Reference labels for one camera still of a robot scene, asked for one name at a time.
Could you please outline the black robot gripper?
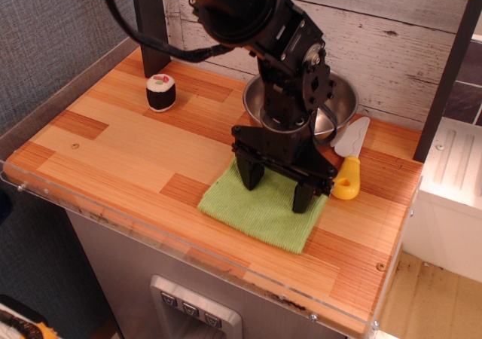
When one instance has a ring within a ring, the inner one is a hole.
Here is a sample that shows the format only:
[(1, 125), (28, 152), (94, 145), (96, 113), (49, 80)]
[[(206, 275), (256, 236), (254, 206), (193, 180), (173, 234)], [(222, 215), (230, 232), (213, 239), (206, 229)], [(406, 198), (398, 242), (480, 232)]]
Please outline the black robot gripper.
[(304, 213), (315, 195), (329, 195), (337, 168), (317, 149), (315, 120), (310, 118), (298, 127), (249, 127), (236, 125), (233, 151), (244, 186), (253, 190), (267, 167), (297, 182), (292, 210)]

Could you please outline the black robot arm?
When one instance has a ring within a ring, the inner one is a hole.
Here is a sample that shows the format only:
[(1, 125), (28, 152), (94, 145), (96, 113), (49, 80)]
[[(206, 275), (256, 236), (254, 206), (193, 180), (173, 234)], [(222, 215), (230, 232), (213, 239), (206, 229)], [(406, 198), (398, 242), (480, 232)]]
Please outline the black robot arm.
[(305, 212), (315, 196), (330, 194), (337, 169), (317, 150), (319, 112), (334, 82), (325, 63), (322, 31), (292, 0), (192, 0), (208, 34), (225, 47), (243, 47), (258, 60), (264, 85), (259, 127), (235, 126), (233, 151), (243, 184), (257, 186), (265, 169), (294, 179), (293, 211)]

